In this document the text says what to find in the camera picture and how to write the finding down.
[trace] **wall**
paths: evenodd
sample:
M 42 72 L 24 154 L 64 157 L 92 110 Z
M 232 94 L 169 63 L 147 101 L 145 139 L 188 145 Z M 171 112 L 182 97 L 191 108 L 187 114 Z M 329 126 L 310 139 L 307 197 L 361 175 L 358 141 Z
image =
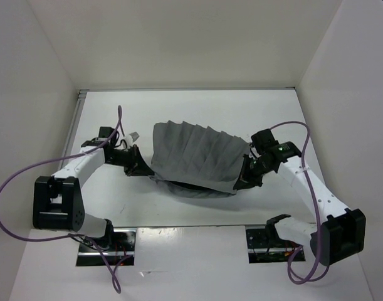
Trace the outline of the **wall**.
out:
M 344 0 L 298 96 L 327 184 L 367 216 L 360 259 L 383 300 L 383 2 Z
M 340 0 L 29 0 L 78 88 L 294 87 Z
M 76 91 L 28 3 L 0 0 L 0 184 L 20 167 L 62 153 Z M 56 166 L 27 172 L 0 199 L 6 226 L 31 227 L 33 183 Z M 25 243 L 0 231 L 0 301 L 8 300 Z

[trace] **white floor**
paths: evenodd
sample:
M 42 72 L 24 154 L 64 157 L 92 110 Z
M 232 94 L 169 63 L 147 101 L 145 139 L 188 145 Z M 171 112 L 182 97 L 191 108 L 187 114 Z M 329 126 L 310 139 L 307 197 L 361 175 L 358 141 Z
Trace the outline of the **white floor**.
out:
M 149 159 L 156 122 L 185 120 L 248 140 L 278 122 L 303 120 L 293 90 L 90 92 L 72 153 L 96 136 L 99 126 L 115 125 L 119 104 L 125 130 L 140 134 L 137 144 Z M 276 130 L 275 135 L 301 146 L 305 130 L 294 125 Z M 312 145 L 307 161 L 320 176 Z M 109 218 L 115 226 L 172 227 L 138 229 L 135 265 L 118 271 L 121 295 L 113 290 L 105 267 L 75 266 L 78 244 L 74 241 L 28 243 L 11 301 L 372 300 L 358 256 L 332 265 L 318 283 L 294 285 L 287 277 L 286 263 L 248 263 L 243 226 L 181 227 L 262 224 L 281 213 L 312 220 L 276 174 L 264 178 L 262 188 L 232 198 L 192 200 L 175 198 L 146 178 L 126 177 L 119 167 L 103 166 L 82 193 L 87 213 Z M 55 234 L 33 230 L 31 237 Z M 309 250 L 306 254 L 307 262 L 295 263 L 302 274 L 312 264 L 312 254 Z

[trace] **gray towel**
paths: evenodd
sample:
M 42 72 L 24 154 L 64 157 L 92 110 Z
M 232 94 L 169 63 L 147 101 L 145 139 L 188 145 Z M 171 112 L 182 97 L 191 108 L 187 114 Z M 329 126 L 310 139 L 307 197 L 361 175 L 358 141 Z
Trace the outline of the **gray towel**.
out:
M 242 138 L 187 122 L 154 126 L 151 179 L 187 198 L 223 198 L 236 194 L 243 155 Z

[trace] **fabric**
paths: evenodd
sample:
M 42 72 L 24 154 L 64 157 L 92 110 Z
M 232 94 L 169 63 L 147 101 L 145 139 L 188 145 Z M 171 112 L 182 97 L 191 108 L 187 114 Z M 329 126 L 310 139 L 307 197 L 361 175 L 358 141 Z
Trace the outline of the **fabric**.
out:
M 242 138 L 187 122 L 154 126 L 151 177 L 172 193 L 187 198 L 223 198 L 233 186 L 249 145 Z

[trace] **table surface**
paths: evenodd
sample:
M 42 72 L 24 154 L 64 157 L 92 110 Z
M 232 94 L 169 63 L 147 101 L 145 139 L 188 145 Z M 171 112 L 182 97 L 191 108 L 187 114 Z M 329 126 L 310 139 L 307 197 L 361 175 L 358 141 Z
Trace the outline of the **table surface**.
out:
M 152 155 L 156 122 L 183 120 L 210 125 L 246 140 L 260 129 L 284 120 L 303 120 L 293 90 L 92 92 L 85 100 L 72 153 L 94 137 L 101 125 L 116 123 L 123 107 L 127 132 L 138 131 L 145 158 Z M 276 138 L 302 145 L 299 126 L 275 131 Z M 307 161 L 321 177 L 309 145 Z M 280 213 L 310 219 L 298 196 L 276 174 L 262 188 L 228 199 L 179 199 L 160 191 L 147 178 L 126 177 L 123 170 L 103 166 L 83 187 L 87 212 L 110 218 L 115 226 L 139 228 L 135 265 L 118 269 L 122 294 L 112 288 L 105 267 L 76 267 L 78 243 L 72 240 L 27 243 L 10 301 L 34 300 L 372 300 L 358 256 L 333 265 L 318 283 L 294 285 L 286 263 L 249 264 L 244 226 L 179 227 L 209 224 L 260 224 Z M 32 230 L 30 237 L 61 233 Z M 294 263 L 301 275 L 307 262 Z
M 71 154 L 96 137 L 100 126 L 114 126 L 117 106 L 123 108 L 127 133 L 137 131 L 136 142 L 145 161 L 153 154 L 152 130 L 157 122 L 211 126 L 237 135 L 247 142 L 261 129 L 286 121 L 304 121 L 294 90 L 188 90 L 88 92 L 75 132 Z M 302 147 L 305 129 L 287 125 L 273 131 L 281 142 Z M 312 144 L 307 162 L 322 178 Z M 112 220 L 115 226 L 202 226 L 263 224 L 283 213 L 313 221 L 298 195 L 277 174 L 264 178 L 264 185 L 240 191 L 230 198 L 189 199 L 174 196 L 147 177 L 127 177 L 117 166 L 100 167 L 82 189 L 87 213 Z

